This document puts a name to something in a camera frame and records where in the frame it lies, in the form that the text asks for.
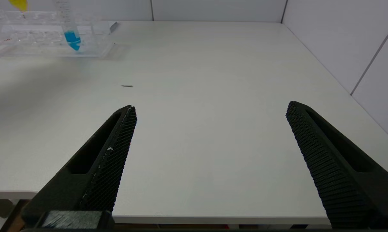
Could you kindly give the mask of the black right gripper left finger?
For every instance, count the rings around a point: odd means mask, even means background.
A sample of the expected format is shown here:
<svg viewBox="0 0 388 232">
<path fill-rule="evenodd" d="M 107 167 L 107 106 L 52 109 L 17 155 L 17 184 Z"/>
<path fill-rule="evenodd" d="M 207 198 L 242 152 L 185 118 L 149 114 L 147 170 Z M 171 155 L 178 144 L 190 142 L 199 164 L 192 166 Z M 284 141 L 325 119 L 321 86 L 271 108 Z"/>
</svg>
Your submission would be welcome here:
<svg viewBox="0 0 388 232">
<path fill-rule="evenodd" d="M 40 216 L 51 210 L 112 212 L 137 124 L 136 108 L 115 111 L 23 210 Z"/>
</svg>

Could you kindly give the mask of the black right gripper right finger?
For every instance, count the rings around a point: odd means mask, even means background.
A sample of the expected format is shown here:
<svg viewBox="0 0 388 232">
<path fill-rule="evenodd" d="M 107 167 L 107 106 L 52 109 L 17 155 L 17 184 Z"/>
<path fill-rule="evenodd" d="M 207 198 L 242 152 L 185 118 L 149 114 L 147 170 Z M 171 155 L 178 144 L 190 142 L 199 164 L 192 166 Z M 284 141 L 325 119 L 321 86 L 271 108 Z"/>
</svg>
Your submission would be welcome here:
<svg viewBox="0 0 388 232">
<path fill-rule="evenodd" d="M 388 229 L 388 172 L 311 107 L 287 121 L 333 229 Z"/>
</svg>

